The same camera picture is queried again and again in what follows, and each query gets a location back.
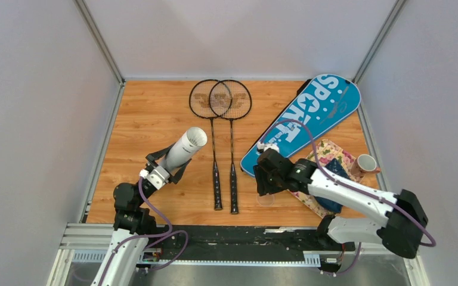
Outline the blue racket cover bag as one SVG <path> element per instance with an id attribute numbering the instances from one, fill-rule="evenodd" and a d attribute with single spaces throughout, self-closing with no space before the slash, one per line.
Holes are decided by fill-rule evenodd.
<path id="1" fill-rule="evenodd" d="M 320 74 L 297 90 L 292 99 L 271 110 L 266 128 L 255 132 L 256 141 L 275 144 L 284 157 L 311 145 L 308 132 L 317 139 L 356 111 L 361 92 L 352 81 L 331 73 Z"/>

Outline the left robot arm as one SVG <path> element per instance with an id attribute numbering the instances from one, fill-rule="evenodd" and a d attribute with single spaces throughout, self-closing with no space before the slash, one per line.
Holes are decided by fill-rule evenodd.
<path id="1" fill-rule="evenodd" d="M 165 219 L 167 231 L 158 232 L 156 219 L 150 214 L 156 208 L 148 198 L 166 184 L 177 184 L 194 155 L 194 151 L 175 144 L 148 154 L 138 182 L 121 183 L 114 189 L 113 233 L 93 285 L 127 284 L 142 252 L 176 233 L 169 219 Z"/>

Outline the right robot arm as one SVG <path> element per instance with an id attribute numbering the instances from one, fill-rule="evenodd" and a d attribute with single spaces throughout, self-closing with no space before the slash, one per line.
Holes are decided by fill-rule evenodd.
<path id="1" fill-rule="evenodd" d="M 317 244 L 330 250 L 348 242 L 381 244 L 397 256 L 417 255 L 428 217 L 415 193 L 381 191 L 337 175 L 308 159 L 291 162 L 273 149 L 265 150 L 253 167 L 260 196 L 285 190 L 325 198 L 356 210 L 364 219 L 328 215 L 316 233 Z"/>

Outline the clear plastic tube lid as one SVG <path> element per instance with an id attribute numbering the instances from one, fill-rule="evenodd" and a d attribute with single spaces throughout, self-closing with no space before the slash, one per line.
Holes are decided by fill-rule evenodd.
<path id="1" fill-rule="evenodd" d="M 271 207 L 275 202 L 273 194 L 257 195 L 257 202 L 262 207 Z"/>

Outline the white shuttlecock tube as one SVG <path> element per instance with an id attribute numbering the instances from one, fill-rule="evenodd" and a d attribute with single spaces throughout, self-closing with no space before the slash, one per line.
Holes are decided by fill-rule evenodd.
<path id="1" fill-rule="evenodd" d="M 174 143 L 159 165 L 170 172 L 180 168 L 201 150 L 207 141 L 208 137 L 203 129 L 191 127 Z"/>

